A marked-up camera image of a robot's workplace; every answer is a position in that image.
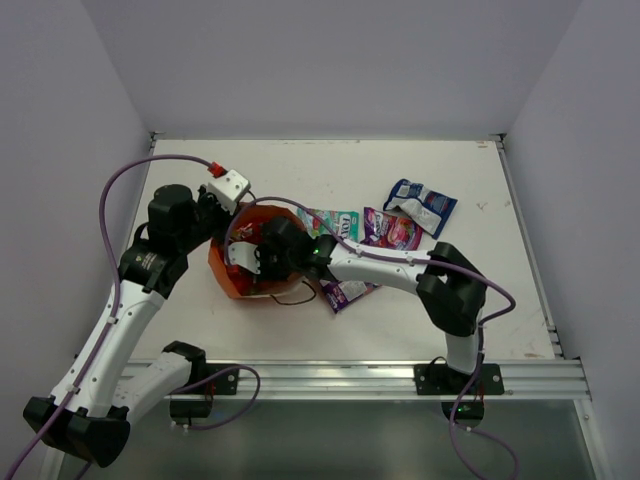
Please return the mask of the red snack packet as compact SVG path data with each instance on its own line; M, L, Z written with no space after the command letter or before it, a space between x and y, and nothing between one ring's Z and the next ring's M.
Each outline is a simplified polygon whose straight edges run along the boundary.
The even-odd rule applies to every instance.
M247 242L259 244L262 241L262 223L258 221L247 221L239 223L234 227L230 235L229 243Z

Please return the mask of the purple Fox's candy bag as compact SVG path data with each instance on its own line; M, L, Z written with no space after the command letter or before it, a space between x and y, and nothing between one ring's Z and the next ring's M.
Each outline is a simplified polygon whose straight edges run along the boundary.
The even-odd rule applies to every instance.
M417 250L422 229L411 219L391 215L371 207L363 209L362 244L392 250Z

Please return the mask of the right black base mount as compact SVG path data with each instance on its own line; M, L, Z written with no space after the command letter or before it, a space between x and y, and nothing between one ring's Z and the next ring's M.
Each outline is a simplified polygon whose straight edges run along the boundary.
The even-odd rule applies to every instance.
M451 369L443 357L413 366L413 380L418 395L452 396L453 400L441 402L445 417L449 418L455 413L457 423L476 427L484 418L486 398L503 395L505 387L498 364L483 363L473 384L464 389L470 378L471 375Z

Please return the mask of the aluminium table rail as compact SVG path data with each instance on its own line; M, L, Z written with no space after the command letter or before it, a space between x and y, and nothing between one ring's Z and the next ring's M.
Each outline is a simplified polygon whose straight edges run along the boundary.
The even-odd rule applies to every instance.
M453 395L420 395L410 361L256 361L261 400L452 401ZM587 400L577 360L503 361L498 381L505 392L485 400Z

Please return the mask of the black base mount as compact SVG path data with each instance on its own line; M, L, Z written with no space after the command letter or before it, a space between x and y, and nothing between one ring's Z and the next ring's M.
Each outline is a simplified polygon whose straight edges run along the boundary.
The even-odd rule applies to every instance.
M192 388L182 387L177 394L171 396L169 415L176 423L192 425L195 421L206 420L213 411L216 396L233 396L237 391L239 370L231 369L230 364L205 363L192 378L192 383L208 379L216 374L213 380Z
M445 417L449 418L455 413L457 423L476 427L484 418L486 398L503 395L505 387L498 364L483 363L473 384L464 389L470 378L471 375L451 369L443 357L413 366L413 380L418 395L452 396L453 400L441 402Z

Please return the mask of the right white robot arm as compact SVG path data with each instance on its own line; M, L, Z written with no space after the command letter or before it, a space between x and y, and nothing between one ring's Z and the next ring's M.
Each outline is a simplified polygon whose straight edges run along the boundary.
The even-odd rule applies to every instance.
M400 251L329 234L313 238L278 216L263 227L258 259L260 269L273 278L296 273L318 282L359 281L417 296L433 325L445 334L449 387L464 393L480 382L478 322L487 285L452 245Z

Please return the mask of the purple white snack packet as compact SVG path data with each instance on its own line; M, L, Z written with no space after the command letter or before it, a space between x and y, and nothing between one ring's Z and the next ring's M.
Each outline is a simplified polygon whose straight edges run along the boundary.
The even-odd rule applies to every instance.
M362 281L319 281L321 291L334 314L340 313L358 299L372 293L379 285Z

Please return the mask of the orange paper bag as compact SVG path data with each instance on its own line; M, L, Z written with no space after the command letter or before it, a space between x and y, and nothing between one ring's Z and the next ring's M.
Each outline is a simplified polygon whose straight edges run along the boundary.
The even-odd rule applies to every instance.
M258 221L263 227L276 217L290 220L299 229L304 229L302 221L285 207L275 205L257 205L240 215L237 223ZM258 298L276 299L291 294L303 282L299 273L289 273L283 279L261 279L259 275L240 267L229 266L225 260L224 239L212 239L208 253L208 263L214 277L225 294L233 300Z

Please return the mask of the blue white snack packet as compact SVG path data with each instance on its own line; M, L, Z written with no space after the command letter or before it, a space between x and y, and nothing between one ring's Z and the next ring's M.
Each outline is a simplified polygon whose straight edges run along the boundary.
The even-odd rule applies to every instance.
M458 200L431 190L421 183L401 179L392 187L384 211L400 211L434 240L438 240Z

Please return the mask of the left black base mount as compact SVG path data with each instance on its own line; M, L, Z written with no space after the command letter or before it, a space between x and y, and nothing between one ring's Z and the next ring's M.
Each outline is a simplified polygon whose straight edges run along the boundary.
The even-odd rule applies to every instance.
M192 425L195 421L206 420L213 411L216 396L233 396L237 391L239 370L231 369L230 364L205 363L192 378L192 383L208 379L216 374L213 380L192 388L182 387L177 394L171 396L169 415L176 423Z

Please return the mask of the green wafer packet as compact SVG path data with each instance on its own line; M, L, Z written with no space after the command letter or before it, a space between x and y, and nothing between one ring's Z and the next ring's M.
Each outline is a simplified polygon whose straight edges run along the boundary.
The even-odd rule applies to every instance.
M342 239L358 240L359 214L355 211L311 209L312 215L298 208L296 213L311 237L329 234L326 223Z

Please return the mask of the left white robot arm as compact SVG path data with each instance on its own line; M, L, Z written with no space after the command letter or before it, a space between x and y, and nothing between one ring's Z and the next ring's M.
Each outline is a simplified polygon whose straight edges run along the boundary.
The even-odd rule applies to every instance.
M142 373L121 374L151 319L188 268L188 256L223 239L242 191L209 184L197 194L183 185L156 190L148 221L115 267L105 310L63 379L32 397L23 417L47 446L99 467L123 451L133 425L165 396L193 393L208 382L205 352L174 341Z

